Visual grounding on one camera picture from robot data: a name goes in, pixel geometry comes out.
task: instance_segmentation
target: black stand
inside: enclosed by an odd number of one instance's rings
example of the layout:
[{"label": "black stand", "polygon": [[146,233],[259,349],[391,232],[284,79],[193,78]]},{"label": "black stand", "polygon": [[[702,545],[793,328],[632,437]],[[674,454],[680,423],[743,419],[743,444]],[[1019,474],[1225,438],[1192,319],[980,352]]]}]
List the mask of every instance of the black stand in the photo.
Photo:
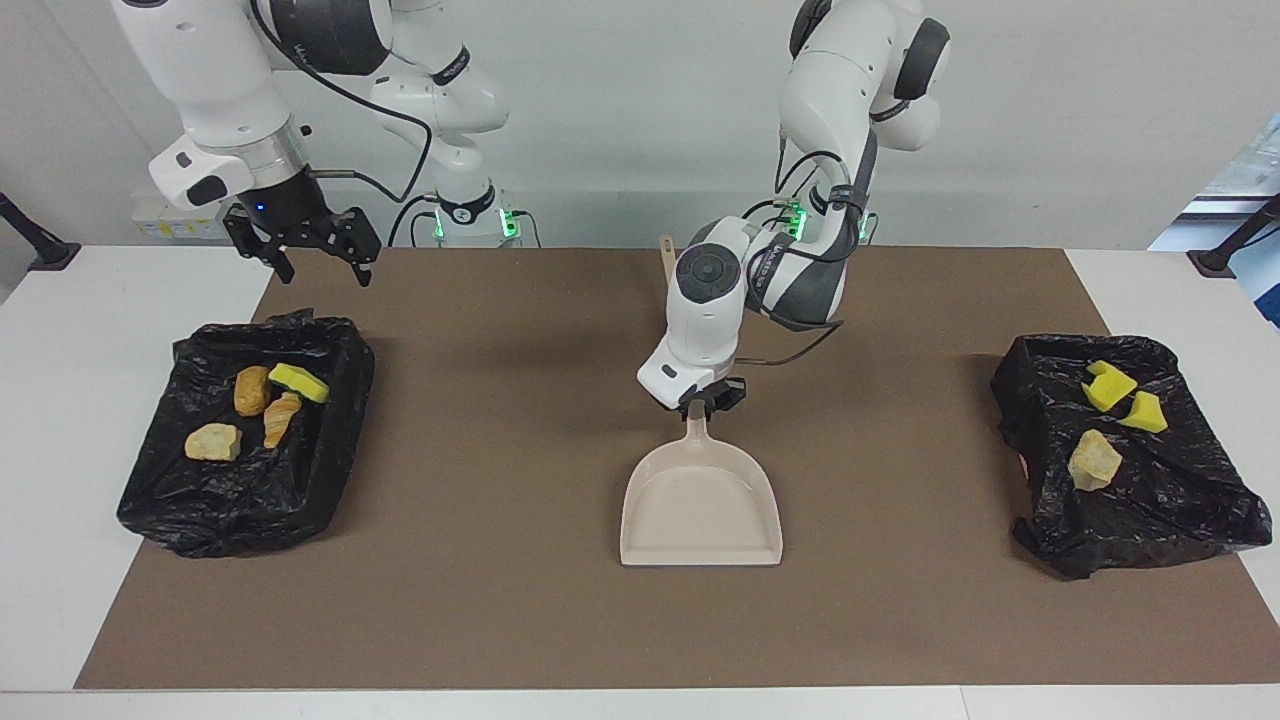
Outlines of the black stand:
[{"label": "black stand", "polygon": [[0,192],[0,218],[8,220],[13,229],[36,249],[38,258],[27,266],[28,270],[61,270],[79,252],[78,242],[63,242],[54,233],[37,225],[3,192]]},{"label": "black stand", "polygon": [[1235,255],[1236,250],[1244,247],[1263,228],[1277,220],[1280,220],[1280,193],[1267,200],[1257,213],[1224,240],[1222,245],[1213,250],[1188,250],[1187,256],[1206,278],[1234,278],[1235,273],[1226,266],[1231,261],[1231,255]]}]

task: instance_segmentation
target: brown table surface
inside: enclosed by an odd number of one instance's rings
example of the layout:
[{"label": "brown table surface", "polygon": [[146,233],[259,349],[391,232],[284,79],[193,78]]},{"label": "brown table surface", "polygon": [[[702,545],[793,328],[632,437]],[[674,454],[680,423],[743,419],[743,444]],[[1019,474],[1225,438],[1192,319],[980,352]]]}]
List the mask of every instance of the brown table surface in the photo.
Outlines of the brown table surface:
[{"label": "brown table surface", "polygon": [[[356,320],[378,375],[332,528],[287,552],[143,543],[81,688],[605,688],[1280,682],[1235,557],[1055,579],[987,382],[1024,333],[1105,333],[1061,251],[860,251],[847,325],[712,433],[759,460],[772,569],[623,569],[636,461],[681,434],[634,379],[653,251],[389,251],[358,290],[292,252],[257,319]],[[809,338],[749,318],[742,354]]]}]

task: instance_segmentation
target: bread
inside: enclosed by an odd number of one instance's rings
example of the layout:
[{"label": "bread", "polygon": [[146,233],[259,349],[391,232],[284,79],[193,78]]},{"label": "bread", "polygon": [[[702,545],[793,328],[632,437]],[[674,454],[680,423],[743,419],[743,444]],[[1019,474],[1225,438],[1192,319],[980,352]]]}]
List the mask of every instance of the bread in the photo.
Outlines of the bread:
[{"label": "bread", "polygon": [[282,395],[279,400],[266,406],[266,411],[262,413],[262,424],[266,428],[262,447],[274,450],[280,445],[285,430],[289,429],[289,420],[298,410],[302,410],[302,398],[292,392]]},{"label": "bread", "polygon": [[241,434],[236,425],[210,423],[187,436],[182,450],[192,460],[230,462],[239,457]]},{"label": "bread", "polygon": [[262,365],[244,368],[236,374],[236,414],[241,418],[261,415],[271,401],[271,383],[266,377],[271,373]]},{"label": "bread", "polygon": [[1120,454],[1107,442],[1106,436],[1098,430],[1084,430],[1066,469],[1071,473],[1076,489],[1093,492],[1111,484],[1123,460]]}]

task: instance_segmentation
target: black plastic bag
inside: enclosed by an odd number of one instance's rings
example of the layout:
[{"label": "black plastic bag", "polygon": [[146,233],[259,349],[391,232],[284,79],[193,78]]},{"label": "black plastic bag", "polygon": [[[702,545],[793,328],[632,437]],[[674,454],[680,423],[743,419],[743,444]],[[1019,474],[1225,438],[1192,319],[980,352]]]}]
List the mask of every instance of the black plastic bag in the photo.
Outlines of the black plastic bag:
[{"label": "black plastic bag", "polygon": [[[1100,413],[1080,384],[1106,360],[1160,397],[1169,429],[1119,423],[1130,402]],[[1005,442],[1027,465],[1032,518],[1014,537],[1071,579],[1101,568],[1161,568],[1271,543],[1271,514],[1244,487],[1201,414],[1178,357],[1143,337],[1025,336],[991,380]],[[1124,457],[1111,486],[1075,489],[1068,460],[1088,429]]]},{"label": "black plastic bag", "polygon": [[[262,447],[262,418],[241,418],[236,374],[288,363],[329,384],[329,401],[303,401],[283,442]],[[205,325],[174,343],[174,368],[124,488],[125,528],[186,557],[284,550],[329,525],[355,460],[374,352],[346,318],[311,310],[256,325]],[[244,433],[233,462],[183,452],[187,436],[227,423]]]}]

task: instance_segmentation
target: beige dustpan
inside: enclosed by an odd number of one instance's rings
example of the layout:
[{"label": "beige dustpan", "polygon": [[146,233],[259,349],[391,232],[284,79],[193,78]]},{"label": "beige dustpan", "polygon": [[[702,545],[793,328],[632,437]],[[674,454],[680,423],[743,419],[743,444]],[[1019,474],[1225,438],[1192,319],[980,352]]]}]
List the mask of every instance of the beige dustpan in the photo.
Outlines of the beige dustpan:
[{"label": "beige dustpan", "polygon": [[750,455],[707,434],[699,407],[684,439],[654,450],[631,474],[620,548],[623,565],[777,565],[773,488]]}]

